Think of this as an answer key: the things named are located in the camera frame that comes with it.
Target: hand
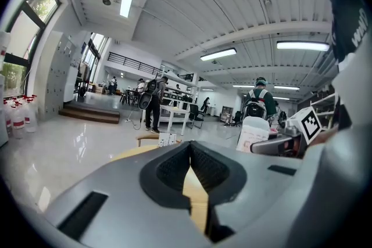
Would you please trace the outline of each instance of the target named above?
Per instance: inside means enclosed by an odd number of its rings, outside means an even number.
[[[327,142],[332,136],[338,132],[338,126],[333,127],[330,130],[323,131],[316,136],[316,138],[310,143],[310,146],[318,145],[320,143]]]

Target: wooden step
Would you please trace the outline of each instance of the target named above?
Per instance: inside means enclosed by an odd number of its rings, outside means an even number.
[[[63,108],[69,109],[69,110],[76,110],[80,112],[98,114],[98,115],[103,115],[103,116],[120,117],[120,113],[117,110],[113,111],[113,110],[98,109],[94,106],[89,106],[89,105],[65,105]]]
[[[59,110],[58,113],[62,116],[67,116],[71,118],[81,119],[81,120],[89,120],[95,121],[100,123],[111,123],[111,124],[118,124],[119,123],[119,115],[102,115],[92,113],[92,111],[83,111],[83,110],[74,110],[74,109],[62,109]]]

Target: desk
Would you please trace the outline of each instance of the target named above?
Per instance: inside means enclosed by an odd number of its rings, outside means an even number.
[[[157,145],[137,147],[116,156],[112,161],[145,153],[157,148]],[[183,195],[188,196],[191,201],[191,220],[204,233],[208,210],[208,194],[203,189],[191,167],[185,177]]]
[[[185,114],[184,125],[182,126],[182,131],[181,131],[181,135],[184,135],[184,133],[185,133],[185,127],[186,127],[186,122],[188,120],[189,111],[178,109],[178,108],[173,107],[173,106],[162,106],[162,105],[160,105],[160,115],[162,114],[162,109],[163,110],[167,110],[168,112],[170,112],[170,117],[169,117],[167,132],[170,132],[170,128],[172,127],[174,113]]]

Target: backpack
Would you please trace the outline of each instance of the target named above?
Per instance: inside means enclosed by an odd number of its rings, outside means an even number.
[[[138,101],[138,107],[141,110],[145,110],[149,106],[153,95],[157,95],[159,93],[159,84],[160,83],[155,79],[147,83],[144,92],[141,94],[141,97]]]
[[[287,114],[285,113],[285,111],[281,111],[279,114],[279,119],[278,119],[279,126],[284,128],[286,120],[287,120]]]
[[[251,97],[248,103],[244,106],[244,118],[247,116],[251,117],[258,117],[266,120],[266,106],[264,101],[264,96],[268,91],[266,89],[262,89],[258,98],[255,96],[255,91],[250,90],[249,96]]]

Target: tiled floor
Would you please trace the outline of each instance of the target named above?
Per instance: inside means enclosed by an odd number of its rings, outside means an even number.
[[[95,96],[99,104],[115,105],[119,96]],[[119,124],[105,124],[57,116],[41,123],[38,131],[24,139],[10,139],[0,148],[2,175],[14,197],[21,203],[45,210],[61,192],[109,162],[123,151],[137,146],[135,136],[145,133],[131,122],[125,122],[130,111],[121,110]],[[139,113],[131,116],[139,127]],[[166,131],[167,123],[159,130]],[[202,129],[186,128],[181,136],[182,124],[174,124],[177,139],[200,140],[220,146],[237,144],[240,128],[224,127],[216,117],[207,117]],[[144,140],[143,145],[156,141]]]

